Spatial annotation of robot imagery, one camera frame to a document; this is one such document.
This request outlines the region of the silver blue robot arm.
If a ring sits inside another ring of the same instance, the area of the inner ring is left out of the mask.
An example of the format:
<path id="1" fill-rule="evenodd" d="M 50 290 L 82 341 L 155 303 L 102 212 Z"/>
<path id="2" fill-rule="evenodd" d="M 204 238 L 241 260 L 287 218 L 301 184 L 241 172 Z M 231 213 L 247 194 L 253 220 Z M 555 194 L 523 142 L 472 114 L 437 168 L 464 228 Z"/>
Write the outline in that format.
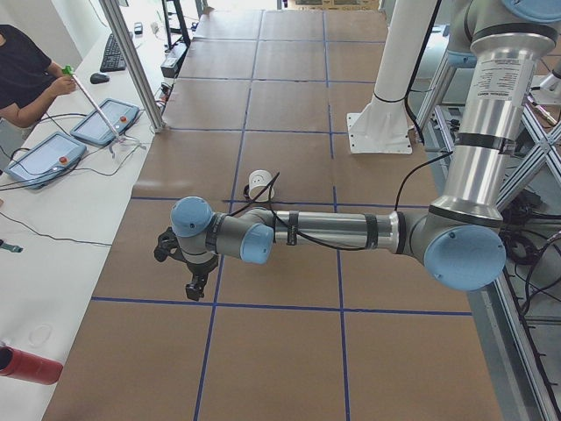
<path id="1" fill-rule="evenodd" d="M 262 264 L 274 245 L 315 243 L 345 251 L 386 249 L 418 260 L 445 286 L 480 289 L 506 262 L 497 198 L 515 148 L 537 62 L 557 43 L 557 1 L 460 1 L 450 56 L 474 73 L 443 194 L 424 213 L 387 215 L 273 211 L 215 212 L 200 197 L 178 201 L 160 236 L 192 274 L 187 297 L 203 297 L 220 255 Z"/>

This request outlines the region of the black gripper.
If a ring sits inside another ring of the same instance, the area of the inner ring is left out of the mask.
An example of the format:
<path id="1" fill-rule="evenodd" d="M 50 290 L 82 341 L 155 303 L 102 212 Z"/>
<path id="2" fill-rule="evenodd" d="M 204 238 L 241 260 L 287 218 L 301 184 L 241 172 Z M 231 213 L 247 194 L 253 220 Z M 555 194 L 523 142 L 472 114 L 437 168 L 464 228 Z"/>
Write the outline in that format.
<path id="1" fill-rule="evenodd" d="M 202 263 L 188 262 L 188 270 L 192 274 L 191 283 L 185 286 L 186 296 L 188 300 L 197 300 L 204 298 L 204 287 L 194 285 L 205 285 L 209 274 L 218 266 L 218 256 L 212 255 L 209 260 Z"/>

